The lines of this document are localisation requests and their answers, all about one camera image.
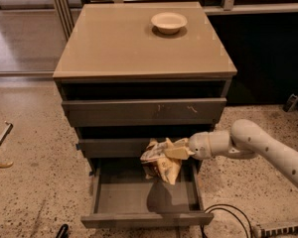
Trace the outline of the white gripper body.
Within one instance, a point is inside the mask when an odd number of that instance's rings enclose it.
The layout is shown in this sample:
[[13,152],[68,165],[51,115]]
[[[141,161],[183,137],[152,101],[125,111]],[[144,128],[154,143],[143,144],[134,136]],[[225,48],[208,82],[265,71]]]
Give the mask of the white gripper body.
[[196,133],[189,139],[189,149],[196,160],[226,156],[232,146],[228,131]]

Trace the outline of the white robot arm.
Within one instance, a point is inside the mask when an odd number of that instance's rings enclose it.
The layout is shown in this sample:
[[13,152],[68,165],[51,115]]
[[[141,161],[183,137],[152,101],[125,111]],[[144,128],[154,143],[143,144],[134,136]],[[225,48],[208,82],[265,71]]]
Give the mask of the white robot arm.
[[215,156],[252,159],[259,154],[298,188],[298,152],[250,120],[234,121],[229,131],[200,132],[175,143],[167,139],[163,152],[169,158],[199,161]]

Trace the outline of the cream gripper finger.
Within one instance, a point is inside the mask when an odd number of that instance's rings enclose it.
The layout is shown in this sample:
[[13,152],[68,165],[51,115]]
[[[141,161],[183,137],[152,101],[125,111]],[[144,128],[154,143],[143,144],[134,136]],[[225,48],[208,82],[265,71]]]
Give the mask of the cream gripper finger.
[[187,160],[194,152],[186,147],[167,148],[164,150],[165,156],[172,159]]

